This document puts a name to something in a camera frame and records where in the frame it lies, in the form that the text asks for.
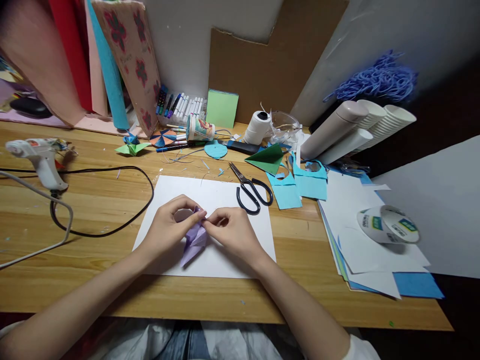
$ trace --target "white sleeve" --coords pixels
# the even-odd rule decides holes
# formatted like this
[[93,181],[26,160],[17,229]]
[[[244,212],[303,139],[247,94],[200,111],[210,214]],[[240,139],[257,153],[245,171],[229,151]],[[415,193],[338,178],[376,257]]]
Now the white sleeve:
[[343,360],[380,360],[371,343],[350,335],[350,349]]

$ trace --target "scissors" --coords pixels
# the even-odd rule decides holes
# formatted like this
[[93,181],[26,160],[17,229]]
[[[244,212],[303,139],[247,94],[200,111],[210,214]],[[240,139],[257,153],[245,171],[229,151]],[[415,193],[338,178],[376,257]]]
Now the scissors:
[[[247,214],[250,214],[250,215],[257,215],[259,212],[260,212],[260,204],[259,202],[257,201],[257,199],[255,198],[255,196],[252,195],[252,193],[250,191],[247,190],[247,188],[245,187],[245,184],[249,184],[250,187],[252,188],[253,192],[255,193],[256,197],[258,198],[258,200],[260,200],[260,202],[263,204],[263,205],[266,205],[266,206],[270,206],[272,205],[272,203],[274,202],[274,196],[272,194],[272,191],[270,190],[270,188],[264,183],[264,182],[261,182],[260,180],[257,180],[255,178],[252,178],[251,180],[248,180],[245,178],[245,176],[242,175],[242,173],[237,169],[237,167],[229,162],[228,163],[231,167],[231,169],[233,170],[233,172],[235,173],[235,175],[238,177],[238,179],[240,180],[240,187],[237,187],[236,188],[236,199],[238,201],[238,205],[240,205],[240,207],[242,209],[244,209]],[[257,189],[255,188],[254,184],[257,184],[257,185],[260,185],[261,187],[263,187],[266,192],[268,193],[268,196],[270,197],[270,200],[269,201],[265,201],[262,199],[262,197],[260,196],[259,192],[257,191]],[[243,191],[245,192],[245,194],[248,195],[248,197],[253,201],[253,203],[256,205],[256,209],[255,210],[250,210],[250,209],[247,209],[245,207],[245,205],[242,204],[242,201],[240,200],[240,188],[243,189]]]

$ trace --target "black cable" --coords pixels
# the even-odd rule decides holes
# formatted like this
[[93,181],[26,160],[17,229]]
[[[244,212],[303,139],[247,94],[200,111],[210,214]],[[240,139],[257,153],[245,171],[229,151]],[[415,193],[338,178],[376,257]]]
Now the black cable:
[[[123,169],[132,169],[132,170],[138,170],[141,172],[143,175],[145,175],[146,179],[150,183],[150,188],[151,188],[151,196],[150,200],[146,203],[146,205],[135,215],[133,216],[130,220],[128,220],[126,223],[123,225],[117,227],[116,229],[102,233],[102,234],[87,234],[84,232],[80,231],[75,231],[75,230],[70,230],[71,234],[75,235],[80,235],[88,238],[103,238],[112,234],[115,234],[116,232],[122,230],[126,226],[130,225],[136,218],[138,218],[150,205],[152,200],[154,199],[154,184],[150,180],[149,176],[143,171],[141,168],[136,167],[136,166],[118,166],[118,167],[109,167],[109,168],[88,168],[88,169],[81,169],[81,170],[71,170],[71,171],[59,171],[60,174],[83,174],[83,173],[94,173],[94,172],[105,172],[105,171],[113,171],[113,170],[123,170]],[[7,172],[14,172],[14,173],[36,173],[35,170],[21,170],[21,169],[10,169],[10,168],[1,168],[0,171],[7,171]],[[52,191],[52,196],[56,198],[59,195],[58,192]],[[56,203],[54,201],[50,202],[50,216],[55,225],[57,225],[60,229],[66,230],[67,228],[63,226],[59,220],[57,219],[57,215],[55,214],[55,208],[56,208]]]

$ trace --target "black scissor handle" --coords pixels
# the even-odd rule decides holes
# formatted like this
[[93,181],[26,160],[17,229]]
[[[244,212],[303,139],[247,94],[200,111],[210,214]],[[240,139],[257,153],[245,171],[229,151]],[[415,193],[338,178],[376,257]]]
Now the black scissor handle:
[[258,198],[258,200],[260,200],[260,202],[263,204],[263,205],[266,205],[266,206],[270,206],[272,205],[272,203],[274,202],[274,195],[272,194],[272,191],[270,190],[270,188],[267,186],[267,184],[265,184],[263,181],[260,181],[260,180],[257,180],[256,178],[252,178],[251,179],[251,182],[254,183],[254,184],[257,184],[257,185],[260,185],[262,188],[264,188],[266,190],[266,192],[268,193],[268,197],[269,197],[269,201],[265,201],[262,199],[262,197],[260,196],[259,192],[257,191],[257,189],[255,188],[255,186],[251,185],[250,186],[253,188],[253,192],[255,193],[256,197]]
[[[249,184],[250,187],[252,187],[253,189],[255,189],[255,186],[252,184],[252,182],[251,182],[250,180],[247,182],[247,184]],[[254,203],[255,206],[256,206],[256,209],[255,209],[255,210],[247,209],[247,207],[242,203],[242,200],[240,200],[240,188],[242,188],[242,190],[245,192],[245,194],[247,194],[248,197],[253,201],[253,203]],[[258,202],[257,199],[255,198],[255,196],[253,196],[252,193],[251,193],[250,191],[248,191],[248,189],[245,187],[245,185],[244,185],[243,182],[240,183],[240,187],[237,187],[237,188],[236,188],[236,200],[238,201],[238,205],[240,205],[240,207],[241,207],[242,209],[244,209],[247,214],[257,215],[257,214],[260,212],[260,204],[259,204],[259,202]]]
[[[263,204],[263,205],[266,205],[266,206],[270,206],[273,201],[274,201],[274,197],[272,195],[272,191],[270,190],[270,188],[263,182],[261,182],[260,180],[257,180],[257,179],[252,179],[251,181],[248,180],[246,181],[247,184],[250,185],[251,189],[253,190],[253,192],[255,193],[256,197],[260,200],[260,202]],[[260,185],[261,187],[265,188],[265,190],[268,192],[268,195],[270,197],[270,200],[269,201],[265,201],[262,199],[262,197],[260,196],[259,192],[257,191],[257,189],[255,188],[254,184],[257,184],[257,185]],[[256,209],[255,210],[250,210],[248,209],[243,203],[242,201],[240,200],[240,188],[242,188],[242,190],[245,192],[245,194],[247,194],[247,196],[253,201],[253,203],[256,205]],[[240,205],[240,207],[242,209],[244,209],[246,211],[247,214],[250,214],[250,215],[257,215],[259,212],[260,212],[260,204],[259,202],[257,201],[257,199],[255,198],[255,196],[253,196],[253,194],[245,187],[245,184],[243,182],[240,183],[240,187],[237,187],[236,188],[236,200],[238,201],[238,205]]]

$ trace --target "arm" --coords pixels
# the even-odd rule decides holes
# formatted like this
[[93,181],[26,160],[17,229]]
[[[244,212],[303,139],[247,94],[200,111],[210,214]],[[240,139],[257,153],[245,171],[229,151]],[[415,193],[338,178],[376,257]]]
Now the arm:
[[[149,264],[166,254],[206,215],[206,211],[199,211],[175,222],[177,210],[193,210],[197,205],[181,195],[160,207],[135,251],[13,329],[0,340],[0,359],[61,358]],[[155,234],[162,234],[161,240]]]
[[203,227],[255,271],[309,359],[339,360],[347,355],[349,334],[268,256],[244,210],[217,209],[203,222]]

